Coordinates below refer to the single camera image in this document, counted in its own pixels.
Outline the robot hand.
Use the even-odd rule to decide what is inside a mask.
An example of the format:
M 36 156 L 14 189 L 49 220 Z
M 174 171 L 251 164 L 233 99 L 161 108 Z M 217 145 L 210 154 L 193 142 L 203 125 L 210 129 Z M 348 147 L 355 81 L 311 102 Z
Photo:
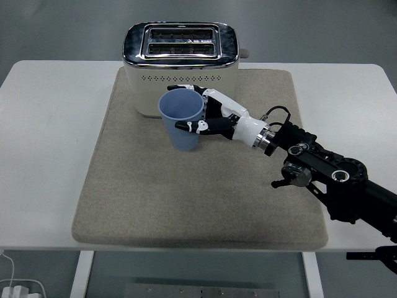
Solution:
M 224 95 L 210 88 L 191 84 L 168 86 L 174 89 L 189 89 L 197 91 L 204 101 L 203 118 L 198 121 L 178 121 L 175 127 L 200 135 L 222 135 L 229 140 L 239 140 L 249 147 L 266 149 L 275 133 L 263 120 L 249 115 L 248 110 Z

